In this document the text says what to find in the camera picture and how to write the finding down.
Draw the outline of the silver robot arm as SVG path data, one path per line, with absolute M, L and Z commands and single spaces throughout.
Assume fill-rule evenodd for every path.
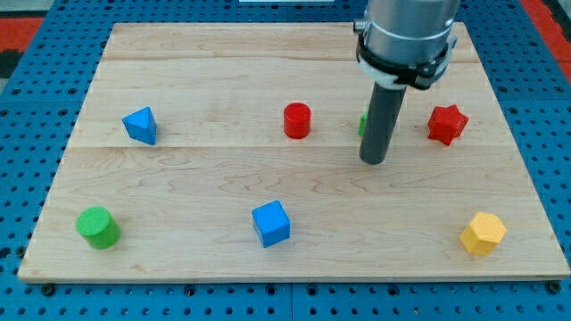
M 459 0 L 369 0 L 353 23 L 361 70 L 389 90 L 427 90 L 451 61 L 458 9 Z

